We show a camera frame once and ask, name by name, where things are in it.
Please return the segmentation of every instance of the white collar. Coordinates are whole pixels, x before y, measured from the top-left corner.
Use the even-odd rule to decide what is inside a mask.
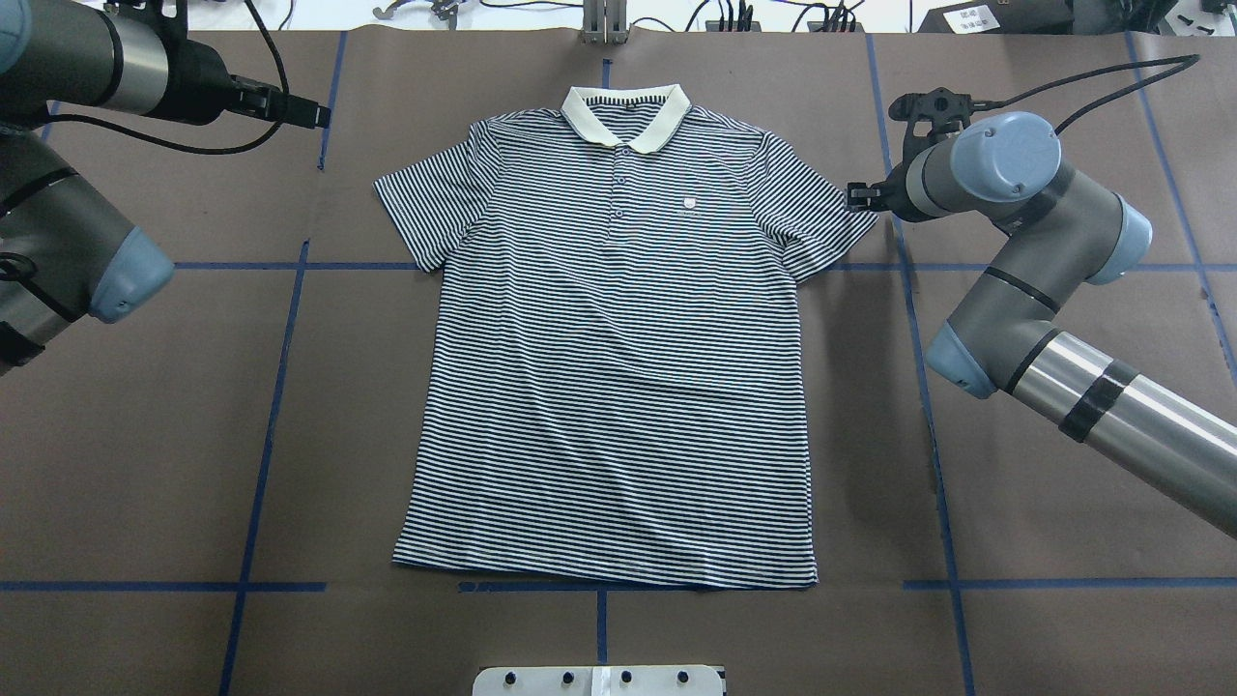
[[[653,116],[653,121],[648,124],[644,132],[636,136],[636,138],[631,142],[623,142],[622,140],[618,140],[618,136],[610,132],[610,129],[597,119],[596,114],[593,112],[593,109],[589,109],[585,99],[591,99],[594,96],[605,96],[609,99],[617,99],[620,101],[644,99],[647,96],[662,96],[666,99],[666,103],[662,104],[662,110]],[[563,101],[563,116],[584,140],[596,142],[597,145],[604,145],[606,147],[627,145],[632,150],[644,155],[657,152],[664,147],[667,142],[669,142],[674,131],[678,130],[679,124],[683,122],[683,116],[687,115],[689,109],[691,109],[691,100],[683,93],[683,88],[677,84],[652,87],[648,89],[599,89],[596,87],[573,87],[571,90],[567,93],[567,100]]]

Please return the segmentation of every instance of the label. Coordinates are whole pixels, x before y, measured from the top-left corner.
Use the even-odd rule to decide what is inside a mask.
[[[945,12],[944,17],[949,22],[949,28],[954,30],[954,33],[978,33],[1001,27],[1001,22],[997,21],[997,17],[987,5]]]

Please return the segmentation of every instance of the black cable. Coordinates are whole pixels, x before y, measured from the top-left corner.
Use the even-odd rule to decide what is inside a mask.
[[[496,5],[490,2],[490,0],[480,0],[481,5],[486,7],[527,7],[528,5],[554,5],[555,7],[583,7],[584,5],[576,5],[574,2],[559,2],[558,0],[527,0],[526,2],[510,2]]]
[[[288,90],[288,73],[283,69],[283,57],[280,56],[280,49],[275,47],[275,40],[271,38],[271,32],[266,30],[266,23],[262,21],[262,16],[257,14],[257,7],[254,6],[254,0],[245,0],[245,6],[249,7],[249,14],[254,16],[254,21],[257,23],[257,31],[262,33],[262,40],[266,41],[266,47],[271,49],[271,57],[275,58],[275,69],[280,73],[280,89],[285,94],[291,94]],[[172,142],[171,140],[163,140],[162,137],[155,137],[153,135],[147,135],[145,132],[139,132],[136,130],[125,127],[120,124],[114,124],[111,121],[105,121],[103,119],[96,119],[94,116],[84,116],[80,114],[58,114],[49,119],[47,122],[83,122],[96,125],[99,127],[105,127],[108,130],[114,130],[119,134],[127,135],[130,137],[136,137],[137,140],[150,142],[151,145],[161,145],[169,150],[176,150],[177,152],[188,152],[190,155],[238,155],[240,152],[249,152],[256,148],[267,140],[270,140],[280,126],[283,125],[286,115],[280,116],[271,127],[266,130],[262,135],[257,136],[252,141],[239,145],[236,147],[197,147],[193,145],[183,145],[181,142]]]
[[[296,9],[297,9],[297,0],[288,0],[288,14],[286,17],[283,17],[283,21],[280,22],[280,28],[276,31],[283,31],[283,27],[288,26],[288,21],[292,20],[292,10]]]
[[[713,1],[713,0],[700,0],[700,4],[699,4],[699,5],[696,5],[696,9],[695,9],[695,11],[694,11],[694,12],[691,12],[691,17],[690,17],[690,19],[688,20],[688,26],[687,26],[687,28],[684,28],[683,31],[691,31],[691,25],[693,25],[693,23],[695,23],[695,19],[696,19],[696,16],[699,16],[699,15],[700,15],[700,10],[704,10],[705,5],[708,5],[708,4],[709,4],[709,2],[711,2],[711,1]]]
[[[1197,63],[1200,58],[1201,58],[1201,56],[1199,56],[1197,53],[1190,53],[1188,56],[1174,56],[1171,58],[1158,58],[1158,59],[1154,59],[1154,61],[1139,61],[1137,63],[1122,63],[1119,66],[1108,66],[1107,68],[1100,68],[1100,69],[1095,69],[1095,70],[1089,70],[1089,72],[1085,72],[1085,73],[1079,73],[1076,75],[1071,75],[1071,77],[1066,77],[1066,78],[1063,78],[1063,79],[1053,80],[1053,82],[1049,82],[1047,84],[1042,84],[1042,85],[1039,85],[1039,87],[1037,87],[1034,89],[1028,89],[1027,91],[1023,91],[1022,94],[1018,94],[1016,96],[1011,96],[1009,99],[1006,99],[1003,101],[987,101],[987,103],[983,104],[982,109],[977,109],[977,110],[988,111],[988,110],[992,110],[992,109],[1003,109],[1003,108],[1006,108],[1006,106],[1008,106],[1011,104],[1014,104],[1017,101],[1022,101],[1023,99],[1025,99],[1025,98],[1028,98],[1028,96],[1030,96],[1033,94],[1039,94],[1040,91],[1044,91],[1047,89],[1053,89],[1055,87],[1061,87],[1063,84],[1070,84],[1071,82],[1079,82],[1081,79],[1087,79],[1087,78],[1091,78],[1091,77],[1097,77],[1097,75],[1115,73],[1115,72],[1121,72],[1121,70],[1132,70],[1132,69],[1138,69],[1138,68],[1153,68],[1153,67],[1157,67],[1157,66],[1176,66],[1176,67],[1174,67],[1171,69],[1164,70],[1162,73],[1157,73],[1155,75],[1152,75],[1149,78],[1142,78],[1138,82],[1136,82],[1134,84],[1131,84],[1129,87],[1118,89],[1117,91],[1113,91],[1112,94],[1108,94],[1107,96],[1101,96],[1100,99],[1096,99],[1095,101],[1091,101],[1090,104],[1082,106],[1077,111],[1074,111],[1064,121],[1061,121],[1061,124],[1059,126],[1056,126],[1056,134],[1060,135],[1060,132],[1063,130],[1065,130],[1066,127],[1069,127],[1069,125],[1072,124],[1074,121],[1076,121],[1080,117],[1082,117],[1082,115],[1085,115],[1086,112],[1092,111],[1092,110],[1095,110],[1095,109],[1097,109],[1100,106],[1103,106],[1108,101],[1113,101],[1116,99],[1119,99],[1119,98],[1124,96],[1126,94],[1129,94],[1132,91],[1137,91],[1137,90],[1139,90],[1139,89],[1142,89],[1142,88],[1144,88],[1144,87],[1147,87],[1149,84],[1155,84],[1157,82],[1159,82],[1159,80],[1162,80],[1164,78],[1175,75],[1176,73],[1179,73],[1179,72],[1181,72],[1181,70],[1184,70],[1184,69],[1194,66],[1195,63]]]
[[[662,20],[659,20],[657,17],[640,17],[638,20],[632,20],[631,26],[636,26],[640,22],[646,22],[646,21],[648,21],[648,22],[657,22],[657,23],[664,26],[666,28],[668,28],[670,31],[674,31],[674,27],[672,27],[670,25],[663,22]]]
[[[787,5],[799,5],[799,2],[787,2]],[[790,27],[790,33],[794,33],[795,31],[799,31],[799,22],[803,21],[803,16],[807,15],[808,11],[811,10],[813,7],[821,7],[821,9],[824,9],[825,10],[825,21],[829,20],[829,10],[831,10],[833,7],[830,7],[829,5],[825,5],[824,2],[808,2],[808,4],[803,5],[803,11],[799,12],[798,17],[795,17],[794,26]]]

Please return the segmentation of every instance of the striped polo shirt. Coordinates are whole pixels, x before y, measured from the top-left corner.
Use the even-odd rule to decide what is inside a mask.
[[[573,88],[375,187],[443,269],[396,562],[816,582],[795,284],[875,215],[678,85]]]

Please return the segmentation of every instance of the shirt sleeve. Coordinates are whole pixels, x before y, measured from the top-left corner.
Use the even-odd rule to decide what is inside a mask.
[[[485,214],[501,172],[485,121],[464,142],[374,182],[379,199],[426,271],[442,267]]]
[[[756,221],[795,282],[841,257],[876,221],[875,213],[847,210],[846,193],[773,134],[764,135],[748,176]]]

